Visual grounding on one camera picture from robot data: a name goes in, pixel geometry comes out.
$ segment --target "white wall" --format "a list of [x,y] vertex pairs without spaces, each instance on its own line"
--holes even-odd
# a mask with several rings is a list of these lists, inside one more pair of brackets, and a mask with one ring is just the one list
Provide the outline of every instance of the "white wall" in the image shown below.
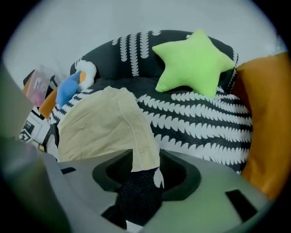
[[22,88],[39,64],[65,78],[76,59],[119,36],[198,28],[231,45],[239,63],[275,50],[274,28],[247,0],[43,0],[19,26],[3,59]]

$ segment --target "black slot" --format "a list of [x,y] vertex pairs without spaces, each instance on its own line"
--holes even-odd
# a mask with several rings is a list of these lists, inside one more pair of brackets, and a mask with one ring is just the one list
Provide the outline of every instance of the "black slot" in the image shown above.
[[106,218],[116,226],[126,230],[126,221],[121,210],[120,198],[117,196],[114,206],[110,206],[105,212],[102,213],[102,217]]
[[74,172],[76,169],[74,169],[73,167],[66,167],[64,169],[61,169],[61,172],[65,175],[67,173],[70,173],[70,172]]
[[243,222],[249,220],[257,213],[257,210],[240,190],[236,189],[228,191],[226,192],[226,195]]

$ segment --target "gray plastic surface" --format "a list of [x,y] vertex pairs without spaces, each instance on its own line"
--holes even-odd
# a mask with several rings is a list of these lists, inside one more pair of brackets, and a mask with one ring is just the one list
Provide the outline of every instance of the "gray plastic surface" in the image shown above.
[[239,189],[257,210],[261,210],[268,203],[265,194],[232,169],[185,154],[170,153],[194,164],[201,172],[202,181],[186,200],[163,202],[162,207],[145,226],[144,232],[217,233],[238,226],[240,227],[235,230],[244,232],[242,230],[248,222],[242,224],[225,192]]
[[52,189],[42,154],[30,143],[0,137],[0,172],[7,185],[2,186],[2,204],[10,206],[6,219],[21,218],[28,211],[25,220],[29,221],[24,229],[32,225],[32,232],[40,230],[40,223],[48,232],[70,232],[68,218]]
[[[116,194],[105,192],[92,178],[95,166],[121,152],[61,163],[51,155],[44,155],[51,184],[74,232],[125,232],[100,216],[114,204]],[[201,184],[184,201],[163,202],[142,232],[244,232],[250,228],[249,222],[254,223],[253,219],[264,213],[258,212],[242,224],[225,192],[239,189],[258,211],[266,209],[268,198],[265,194],[226,166],[170,153],[194,164],[201,172]],[[76,171],[63,175],[60,170],[66,167]]]

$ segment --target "blue plush toy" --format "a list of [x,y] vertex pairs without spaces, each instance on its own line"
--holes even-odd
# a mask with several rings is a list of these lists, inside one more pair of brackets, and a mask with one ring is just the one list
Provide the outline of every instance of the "blue plush toy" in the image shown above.
[[61,82],[55,99],[55,102],[59,104],[60,108],[62,108],[77,92],[80,73],[81,71],[77,71]]

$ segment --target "black and white bed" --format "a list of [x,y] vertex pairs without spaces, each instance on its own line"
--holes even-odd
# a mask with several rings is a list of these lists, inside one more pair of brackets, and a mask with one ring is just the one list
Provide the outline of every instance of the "black and white bed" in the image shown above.
[[[244,168],[251,145],[252,120],[244,104],[230,94],[235,69],[221,73],[216,97],[210,98],[188,87],[159,93],[155,86],[165,65],[152,46],[184,40],[190,32],[161,30],[130,34],[97,47],[76,61],[91,61],[97,68],[95,83],[76,93],[61,109],[56,105],[50,115],[50,130],[58,146],[58,123],[72,107],[90,94],[107,86],[131,91],[151,125],[162,149],[190,154],[225,164],[237,173]],[[230,46],[210,38],[235,64],[238,55]]]

